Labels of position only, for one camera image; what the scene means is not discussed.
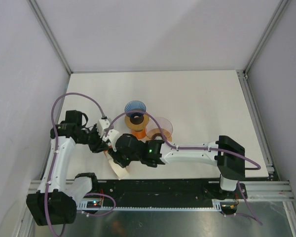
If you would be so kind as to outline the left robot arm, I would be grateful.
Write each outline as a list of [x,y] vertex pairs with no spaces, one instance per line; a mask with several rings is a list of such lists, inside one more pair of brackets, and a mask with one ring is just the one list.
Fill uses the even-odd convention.
[[26,204],[39,226],[71,224],[76,218],[77,205],[87,195],[92,198],[100,189],[95,173],[80,173],[66,187],[70,159],[77,144],[87,145],[91,152],[108,150],[102,140],[110,121],[103,116],[92,129],[86,127],[85,113],[66,111],[63,121],[50,130],[51,149],[45,173],[34,194],[29,194]]

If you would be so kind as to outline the orange glass carafe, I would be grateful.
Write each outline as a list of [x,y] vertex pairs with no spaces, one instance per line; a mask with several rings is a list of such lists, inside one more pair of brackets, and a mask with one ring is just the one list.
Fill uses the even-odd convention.
[[131,134],[134,135],[137,139],[144,139],[146,137],[146,132],[144,130],[141,131],[131,131]]

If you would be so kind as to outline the blue glass dripper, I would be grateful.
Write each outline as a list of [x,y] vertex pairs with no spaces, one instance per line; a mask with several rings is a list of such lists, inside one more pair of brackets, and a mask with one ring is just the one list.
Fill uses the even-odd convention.
[[134,100],[126,104],[124,111],[129,118],[141,117],[146,112],[146,105],[142,101]]

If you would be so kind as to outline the coffee filter pack orange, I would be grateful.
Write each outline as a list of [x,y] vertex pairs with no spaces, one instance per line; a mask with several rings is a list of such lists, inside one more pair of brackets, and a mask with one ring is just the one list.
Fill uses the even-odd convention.
[[120,165],[116,164],[113,161],[113,158],[110,156],[110,154],[108,153],[108,151],[104,152],[113,172],[115,173],[115,175],[117,176],[118,180],[127,178],[129,176],[129,171],[127,168],[122,168]]

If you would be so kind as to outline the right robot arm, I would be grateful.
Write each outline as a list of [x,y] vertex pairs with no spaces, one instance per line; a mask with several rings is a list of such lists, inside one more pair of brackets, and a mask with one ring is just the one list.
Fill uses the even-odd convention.
[[125,168],[133,161],[156,168],[177,162],[194,162],[216,166],[220,171],[218,193],[223,198],[231,197],[237,182],[245,179],[245,148],[228,136],[220,135],[218,141],[200,147],[183,147],[166,144],[163,140],[138,140],[132,134],[123,134],[108,154],[113,162]]

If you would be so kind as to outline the pink glass dripper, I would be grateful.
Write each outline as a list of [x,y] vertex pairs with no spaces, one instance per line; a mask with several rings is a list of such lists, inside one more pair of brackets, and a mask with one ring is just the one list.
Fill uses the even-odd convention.
[[147,123],[145,132],[149,140],[162,139],[161,133],[163,132],[167,141],[172,142],[173,126],[169,120],[163,117],[157,117]]

